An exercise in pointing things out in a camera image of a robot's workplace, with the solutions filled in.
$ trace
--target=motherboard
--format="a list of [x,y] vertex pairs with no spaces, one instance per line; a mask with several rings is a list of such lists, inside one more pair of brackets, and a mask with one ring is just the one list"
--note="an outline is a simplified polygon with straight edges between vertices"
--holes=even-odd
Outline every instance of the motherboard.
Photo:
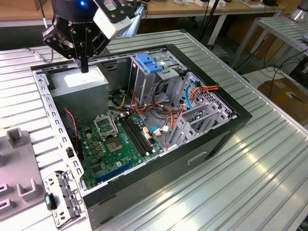
[[83,180],[88,189],[143,163],[163,148],[136,113],[97,118],[93,125],[78,131],[81,139]]

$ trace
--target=desk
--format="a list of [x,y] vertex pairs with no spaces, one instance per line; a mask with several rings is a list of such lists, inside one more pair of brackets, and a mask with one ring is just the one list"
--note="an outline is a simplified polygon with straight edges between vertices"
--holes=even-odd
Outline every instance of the desk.
[[[296,230],[308,214],[308,132],[188,33],[120,38],[111,53],[173,43],[253,116],[206,163],[98,230]],[[35,51],[50,59],[50,48]],[[55,54],[55,62],[64,58]],[[58,153],[26,49],[0,51],[0,135],[30,132],[42,178],[66,165]],[[0,223],[2,231],[56,231],[44,202]],[[89,231],[82,216],[65,231]]]
[[[53,16],[51,1],[47,0],[43,6],[47,23],[51,24]],[[216,8],[214,15],[219,15],[215,29],[211,35],[208,44],[214,44],[221,30],[221,27],[229,14],[250,14],[250,13],[274,13],[274,16],[280,15],[284,6],[252,9],[242,4],[238,0],[227,3],[225,7]],[[148,5],[148,15],[146,18],[172,18],[172,17],[188,17],[188,16],[204,16],[206,7],[201,7],[195,3],[187,3],[178,5],[172,0],[152,1]],[[40,11],[30,12],[17,8],[0,6],[0,27],[6,26],[34,26],[42,25]]]
[[250,38],[252,37],[254,31],[257,29],[258,26],[262,27],[264,29],[264,32],[262,33],[254,47],[258,47],[260,45],[267,33],[272,33],[276,37],[283,40],[285,43],[289,44],[288,49],[281,56],[281,61],[277,64],[277,66],[282,64],[282,61],[284,60],[285,56],[288,55],[292,47],[297,49],[299,52],[303,52],[305,55],[308,55],[308,43],[303,41],[302,39],[303,35],[307,34],[308,22],[296,23],[285,16],[275,18],[258,18],[254,21],[247,35],[242,41],[240,47],[238,48],[231,67],[235,67],[243,50],[245,49],[247,43],[249,42]]

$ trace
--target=slotted aluminum surface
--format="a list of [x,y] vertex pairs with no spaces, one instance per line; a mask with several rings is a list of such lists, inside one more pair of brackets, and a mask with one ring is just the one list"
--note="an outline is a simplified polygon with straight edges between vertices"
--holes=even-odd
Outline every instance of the slotted aluminum surface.
[[[307,131],[180,31],[113,40],[110,52],[173,43],[253,118],[218,155],[98,230],[295,230],[308,214]],[[46,59],[47,47],[34,48]],[[62,61],[55,54],[55,61]],[[24,49],[0,51],[0,135],[28,130],[42,178],[65,169]],[[0,230],[56,230],[44,203],[0,223]],[[64,230],[90,230],[85,216]]]
[[260,18],[258,24],[299,51],[306,51],[308,43],[303,35],[308,34],[308,22],[296,23],[288,17]]

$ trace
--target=green circuit board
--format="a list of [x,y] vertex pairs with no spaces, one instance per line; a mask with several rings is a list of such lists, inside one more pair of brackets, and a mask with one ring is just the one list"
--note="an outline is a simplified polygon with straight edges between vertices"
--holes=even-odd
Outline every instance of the green circuit board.
[[[140,125],[139,132],[144,135],[142,127],[146,126],[140,116],[138,114],[132,114],[130,118],[136,126]],[[151,152],[149,155],[141,155],[129,138],[129,135],[127,135],[119,119],[115,118],[114,122],[118,130],[118,135],[109,136],[104,141],[101,139],[100,133],[94,123],[78,131],[83,150],[81,164],[84,169],[84,175],[82,178],[88,189],[96,186],[102,178],[105,181],[163,152],[159,141],[155,137],[152,137],[152,142],[147,142],[155,152]],[[97,125],[101,133],[112,129],[108,120],[101,121]]]

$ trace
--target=chip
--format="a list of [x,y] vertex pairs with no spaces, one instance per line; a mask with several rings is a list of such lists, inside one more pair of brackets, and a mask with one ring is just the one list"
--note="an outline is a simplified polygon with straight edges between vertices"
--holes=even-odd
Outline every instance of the chip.
[[93,170],[94,170],[95,173],[99,172],[99,171],[102,170],[102,166],[98,165],[98,166],[94,167]]
[[114,153],[115,151],[118,151],[123,148],[123,144],[119,137],[109,138],[105,141],[105,144],[107,145],[107,148],[111,153]]

